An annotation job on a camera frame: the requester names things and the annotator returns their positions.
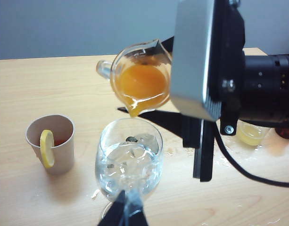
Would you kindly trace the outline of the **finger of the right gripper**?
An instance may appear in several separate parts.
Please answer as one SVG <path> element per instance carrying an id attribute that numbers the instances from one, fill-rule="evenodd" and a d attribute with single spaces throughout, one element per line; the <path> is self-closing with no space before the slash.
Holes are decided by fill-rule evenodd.
<path id="1" fill-rule="evenodd" d="M 144 112 L 138 117 L 146 119 L 154 124 L 170 131 L 179 138 L 182 136 L 182 115 L 180 113 L 153 110 L 149 112 Z"/>

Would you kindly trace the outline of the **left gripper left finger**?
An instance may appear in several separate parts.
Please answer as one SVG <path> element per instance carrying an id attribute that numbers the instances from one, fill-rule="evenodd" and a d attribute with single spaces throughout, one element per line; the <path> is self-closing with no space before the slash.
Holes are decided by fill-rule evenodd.
<path id="1" fill-rule="evenodd" d="M 123 226 L 124 207 L 125 191 L 122 190 L 105 214 L 104 218 L 98 223 L 98 226 Z"/>

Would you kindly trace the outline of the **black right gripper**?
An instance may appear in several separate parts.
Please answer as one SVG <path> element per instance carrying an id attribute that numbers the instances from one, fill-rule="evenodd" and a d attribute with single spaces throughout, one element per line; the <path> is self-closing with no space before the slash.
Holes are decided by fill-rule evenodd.
<path id="1" fill-rule="evenodd" d="M 203 79 L 198 89 L 202 99 L 195 106 L 195 113 L 203 115 L 182 117 L 183 146 L 195 148 L 193 177 L 201 182 L 212 179 L 214 143 L 224 148 L 220 134 L 233 136 L 240 113 L 241 77 L 245 67 L 243 46 L 244 21 L 237 10 L 237 1 L 213 0 L 202 2 L 207 8 L 206 22 L 199 22 L 206 29 L 203 38 L 203 56 L 192 58 L 191 66 L 203 62 L 203 72 L 192 68 L 192 78 Z M 158 55 L 172 56 L 174 36 L 159 40 Z"/>

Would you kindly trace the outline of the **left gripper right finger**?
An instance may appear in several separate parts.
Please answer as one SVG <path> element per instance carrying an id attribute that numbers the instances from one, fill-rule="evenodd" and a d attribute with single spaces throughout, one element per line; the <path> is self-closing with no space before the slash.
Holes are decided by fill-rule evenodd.
<path id="1" fill-rule="evenodd" d="M 143 202 L 140 193 L 132 189 L 127 193 L 125 203 L 125 225 L 126 226 L 148 226 Z"/>

